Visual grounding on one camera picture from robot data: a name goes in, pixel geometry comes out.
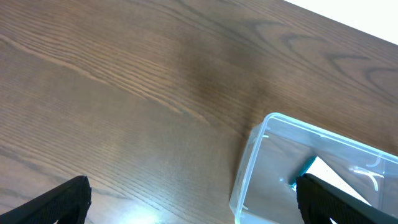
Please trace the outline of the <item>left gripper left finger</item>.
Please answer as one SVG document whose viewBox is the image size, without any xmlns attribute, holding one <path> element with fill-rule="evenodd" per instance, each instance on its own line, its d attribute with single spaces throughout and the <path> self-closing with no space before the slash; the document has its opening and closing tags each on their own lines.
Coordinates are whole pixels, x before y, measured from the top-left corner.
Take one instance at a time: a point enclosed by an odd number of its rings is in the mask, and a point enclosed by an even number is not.
<svg viewBox="0 0 398 224">
<path fill-rule="evenodd" d="M 91 187 L 76 176 L 31 201 L 1 215 L 4 224 L 84 224 L 91 205 Z"/>
</svg>

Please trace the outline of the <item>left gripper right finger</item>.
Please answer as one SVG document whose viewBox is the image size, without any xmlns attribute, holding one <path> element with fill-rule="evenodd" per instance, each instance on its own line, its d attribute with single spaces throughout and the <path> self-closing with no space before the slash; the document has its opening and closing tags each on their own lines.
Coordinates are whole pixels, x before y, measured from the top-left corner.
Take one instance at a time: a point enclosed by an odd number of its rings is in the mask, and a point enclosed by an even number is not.
<svg viewBox="0 0 398 224">
<path fill-rule="evenodd" d="M 305 224 L 397 224 L 397 218 L 312 174 L 297 177 L 296 190 L 298 209 Z"/>
</svg>

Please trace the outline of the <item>clear plastic container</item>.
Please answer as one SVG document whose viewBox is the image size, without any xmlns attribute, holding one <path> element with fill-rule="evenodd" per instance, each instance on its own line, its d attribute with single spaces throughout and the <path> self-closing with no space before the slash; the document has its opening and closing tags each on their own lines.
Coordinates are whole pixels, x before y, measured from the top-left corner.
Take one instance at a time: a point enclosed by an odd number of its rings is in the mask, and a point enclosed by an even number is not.
<svg viewBox="0 0 398 224">
<path fill-rule="evenodd" d="M 397 218 L 397 156 L 280 113 L 252 129 L 229 206 L 235 223 L 302 223 L 289 179 L 318 156 L 372 207 Z"/>
</svg>

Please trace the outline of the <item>white blue cardboard box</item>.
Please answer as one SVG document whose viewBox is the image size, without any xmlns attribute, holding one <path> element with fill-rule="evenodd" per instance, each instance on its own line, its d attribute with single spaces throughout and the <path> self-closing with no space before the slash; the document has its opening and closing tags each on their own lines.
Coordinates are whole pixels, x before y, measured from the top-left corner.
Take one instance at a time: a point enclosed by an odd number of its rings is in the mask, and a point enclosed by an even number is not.
<svg viewBox="0 0 398 224">
<path fill-rule="evenodd" d="M 297 191 L 296 179 L 304 174 L 312 174 L 315 177 L 318 177 L 319 179 L 331 184 L 337 189 L 340 189 L 352 197 L 371 206 L 371 204 L 363 196 L 357 193 L 352 186 L 343 180 L 329 165 L 326 164 L 326 162 L 324 162 L 318 156 L 310 156 L 308 159 L 306 159 L 289 179 L 288 184 L 295 192 Z"/>
</svg>

